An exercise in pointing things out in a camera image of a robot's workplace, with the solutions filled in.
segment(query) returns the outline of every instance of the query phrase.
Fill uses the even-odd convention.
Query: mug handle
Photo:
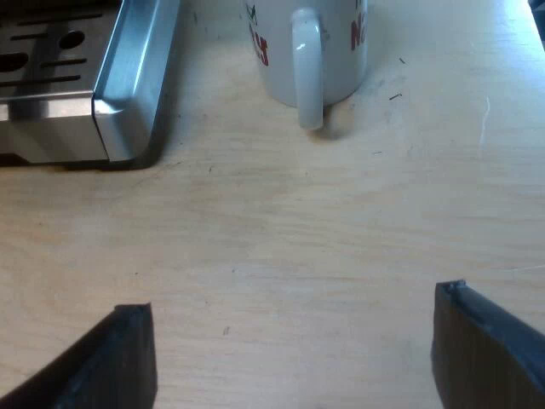
[[[291,16],[295,96],[299,124],[305,130],[324,126],[324,67],[319,16],[310,8]]]

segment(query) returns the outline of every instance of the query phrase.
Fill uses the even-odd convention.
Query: light wood surface
[[[545,331],[525,1],[371,1],[364,85],[317,135],[242,17],[185,3],[150,169],[0,168],[0,394],[126,302],[152,302],[160,409],[440,408],[437,281]]]

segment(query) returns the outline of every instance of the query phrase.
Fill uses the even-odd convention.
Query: red text on mug
[[[365,32],[367,32],[365,13],[359,13],[358,18],[352,22],[352,51],[365,43]]]
[[[269,66],[269,57],[267,55],[267,40],[261,37],[257,32],[254,32],[252,25],[250,24],[250,35],[254,42],[255,53],[261,60],[264,66]]]

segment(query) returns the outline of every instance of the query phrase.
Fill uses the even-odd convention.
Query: espresso machine
[[[0,157],[122,163],[152,137],[181,0],[0,0]]]

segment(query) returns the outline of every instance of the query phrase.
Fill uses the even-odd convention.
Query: black object
[[[445,409],[545,408],[545,337],[469,288],[437,284],[433,375]]]
[[[117,306],[0,409],[151,409],[156,393],[151,305]]]
[[[539,0],[539,4],[532,9],[534,20],[536,21],[537,30],[539,31],[539,37],[542,41],[545,41],[545,0]]]
[[[532,10],[537,9],[543,3],[545,3],[545,0],[528,0],[528,4],[530,5]]]

